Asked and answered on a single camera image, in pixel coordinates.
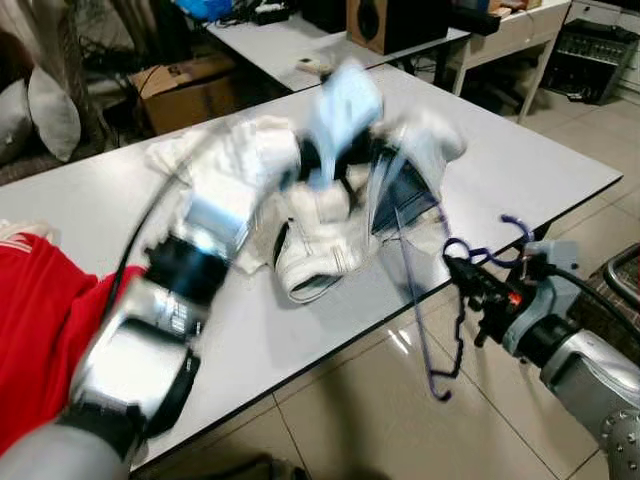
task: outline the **electronic equipment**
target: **electronic equipment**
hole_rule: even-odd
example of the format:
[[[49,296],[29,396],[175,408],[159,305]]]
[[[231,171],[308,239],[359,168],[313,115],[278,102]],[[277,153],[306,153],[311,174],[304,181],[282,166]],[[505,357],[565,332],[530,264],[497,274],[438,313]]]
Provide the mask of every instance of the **electronic equipment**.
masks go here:
[[[446,36],[451,0],[348,0],[349,38],[381,55]]]
[[[562,29],[542,84],[572,100],[602,104],[618,83],[638,38],[620,27],[574,20]]]
[[[347,28],[346,0],[302,0],[302,18],[328,33],[344,32]]]
[[[253,13],[251,21],[256,25],[269,25],[289,19],[291,9],[286,2],[267,3],[263,1]]]
[[[320,78],[331,75],[333,72],[333,65],[313,58],[301,58],[296,63],[296,68]]]
[[[615,5],[616,7],[622,7],[626,10],[634,12],[640,12],[640,0],[598,0],[602,3],[608,3],[609,5]]]

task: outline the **speaker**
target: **speaker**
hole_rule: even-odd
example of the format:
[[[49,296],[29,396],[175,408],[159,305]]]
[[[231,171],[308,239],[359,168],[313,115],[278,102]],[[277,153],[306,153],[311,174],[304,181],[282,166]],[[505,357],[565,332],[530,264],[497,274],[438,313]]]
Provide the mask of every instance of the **speaker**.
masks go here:
[[[302,18],[328,33],[344,32],[347,27],[346,0],[302,0]]]
[[[447,35],[451,0],[348,0],[351,40],[386,55]]]

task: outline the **cardboard box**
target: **cardboard box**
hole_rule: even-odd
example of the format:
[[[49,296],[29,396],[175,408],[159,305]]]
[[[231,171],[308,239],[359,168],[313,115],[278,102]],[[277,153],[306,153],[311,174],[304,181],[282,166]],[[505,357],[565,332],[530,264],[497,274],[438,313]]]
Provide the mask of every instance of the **cardboard box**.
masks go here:
[[[130,80],[158,135],[228,115],[251,102],[246,78],[223,53],[156,65]]]
[[[528,0],[527,1],[527,10],[531,10],[532,8],[538,8],[542,6],[542,0]]]
[[[502,6],[502,0],[489,0],[489,6],[487,13],[492,13],[498,10]]]
[[[243,94],[246,82],[230,74],[203,84],[179,88],[144,101],[144,108],[157,135],[222,117],[251,106]]]

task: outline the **white cloth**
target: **white cloth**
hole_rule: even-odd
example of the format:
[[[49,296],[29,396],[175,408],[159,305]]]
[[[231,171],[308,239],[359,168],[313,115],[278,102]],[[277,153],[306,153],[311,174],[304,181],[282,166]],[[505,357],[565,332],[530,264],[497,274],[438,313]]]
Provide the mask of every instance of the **white cloth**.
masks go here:
[[[290,128],[282,120],[271,119],[267,125]],[[447,163],[466,149],[462,136],[448,122],[424,112],[379,125],[373,132],[397,146],[397,155],[373,169],[367,165],[349,167],[347,178],[355,192],[355,205],[350,203],[341,182],[333,182],[321,191],[297,183],[285,192],[272,194],[258,211],[255,228],[236,266],[251,274],[264,264],[272,264],[289,298],[306,303],[361,268],[384,241],[397,238],[397,232],[375,236],[371,230],[376,208],[406,162],[440,199]],[[169,172],[181,152],[199,138],[198,132],[187,132],[178,139],[154,144],[147,151],[148,158],[155,168]],[[222,150],[210,153],[227,154]],[[207,162],[196,162],[189,169],[188,178],[183,179],[193,183],[194,188],[215,189],[213,177],[206,171],[210,166],[211,163],[207,166]],[[416,248],[433,254],[445,240],[441,222],[437,209],[431,209],[406,228],[405,236]],[[288,231],[273,264],[276,239],[283,224],[287,224]]]
[[[214,231],[219,218],[249,225],[248,240],[244,242],[244,233],[237,239],[238,244],[244,242],[244,248],[235,266],[249,274],[255,272],[266,263],[268,250],[273,251],[282,225],[278,195],[268,192],[277,191],[277,182],[287,182],[283,173],[300,165],[292,124],[282,118],[260,117],[226,131],[219,127],[190,130],[146,151],[147,163],[163,173],[174,171],[186,156],[195,159],[180,178],[191,186],[190,201],[198,207],[191,209],[189,220]]]

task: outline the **wooden speaker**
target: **wooden speaker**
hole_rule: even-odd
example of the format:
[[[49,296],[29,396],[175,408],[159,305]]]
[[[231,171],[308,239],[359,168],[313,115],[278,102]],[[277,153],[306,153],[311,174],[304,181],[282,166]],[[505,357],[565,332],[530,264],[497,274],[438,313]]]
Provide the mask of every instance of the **wooden speaker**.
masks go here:
[[[446,36],[451,0],[348,0],[351,40],[386,55]]]

